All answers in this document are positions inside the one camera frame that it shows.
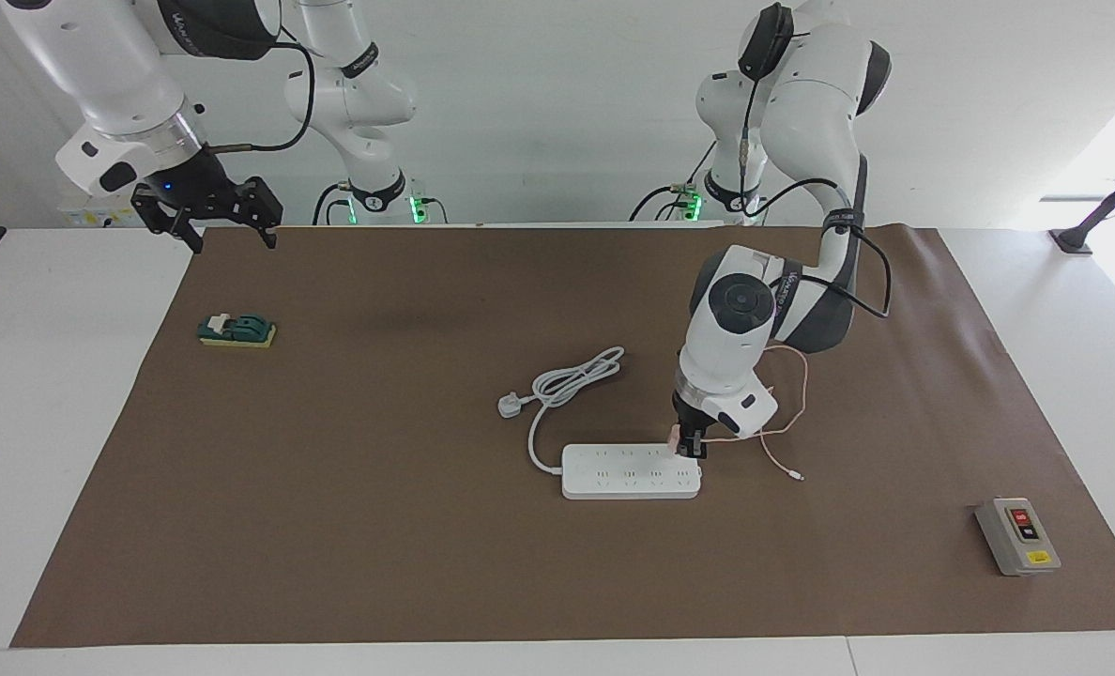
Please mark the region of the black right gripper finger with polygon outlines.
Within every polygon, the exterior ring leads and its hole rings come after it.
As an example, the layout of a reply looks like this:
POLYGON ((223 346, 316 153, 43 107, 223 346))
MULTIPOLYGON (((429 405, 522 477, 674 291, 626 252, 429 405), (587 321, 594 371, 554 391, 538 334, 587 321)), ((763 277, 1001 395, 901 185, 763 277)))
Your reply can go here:
POLYGON ((277 248, 277 228, 282 225, 283 205, 265 180, 250 177, 239 185, 237 218, 241 225, 256 231, 266 248, 277 248))
POLYGON ((203 239, 192 226, 188 207, 177 207, 175 213, 167 213, 154 190, 143 183, 133 189, 132 207, 151 234, 169 235, 180 240, 194 255, 203 250, 203 239))

